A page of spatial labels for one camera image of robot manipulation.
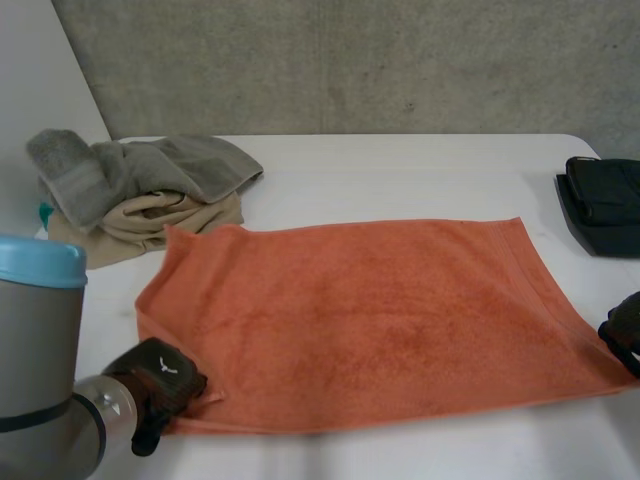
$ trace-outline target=concrete wall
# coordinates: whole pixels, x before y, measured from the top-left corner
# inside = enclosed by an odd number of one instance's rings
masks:
[[[109,139],[48,0],[0,0],[0,232],[33,235],[37,175],[24,145],[40,130]]]
[[[54,0],[111,134],[569,133],[640,157],[637,0]]]

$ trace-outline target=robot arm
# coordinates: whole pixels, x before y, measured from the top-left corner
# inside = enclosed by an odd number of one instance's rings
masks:
[[[127,445],[150,455],[171,418],[205,386],[191,360],[150,338],[77,382],[57,411],[4,418],[0,478],[84,480]]]

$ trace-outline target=table surface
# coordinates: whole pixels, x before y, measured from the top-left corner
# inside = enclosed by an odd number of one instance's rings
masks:
[[[402,218],[521,217],[547,268],[596,327],[640,290],[640,263],[590,257],[569,233],[554,174],[567,135],[224,137],[265,167],[243,195],[245,226],[276,230]],[[77,378],[136,343],[133,302],[164,253],[89,272]],[[469,352],[482,355],[482,351]],[[127,449],[94,479],[640,478],[638,392],[309,436],[172,436],[154,455]]]

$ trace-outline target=gray cylinder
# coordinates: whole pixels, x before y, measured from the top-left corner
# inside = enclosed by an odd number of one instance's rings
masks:
[[[0,418],[69,400],[83,293],[0,280]]]
[[[3,478],[53,478],[86,416],[72,401],[85,267],[79,247],[0,235]]]

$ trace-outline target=folded towel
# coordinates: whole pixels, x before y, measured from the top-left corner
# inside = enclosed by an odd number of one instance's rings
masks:
[[[179,433],[321,432],[637,385],[519,219],[170,229],[136,308],[141,338],[209,376]]]
[[[50,240],[83,247],[87,266],[99,268],[163,249],[165,225],[198,233],[242,222],[240,197],[235,192],[212,204],[176,192],[155,192],[116,205],[89,233],[74,228],[60,212],[51,215],[48,228]]]
[[[263,169],[220,138],[172,136],[154,142],[96,143],[70,130],[44,130],[27,143],[45,201],[83,232],[120,202],[159,190],[215,203]]]

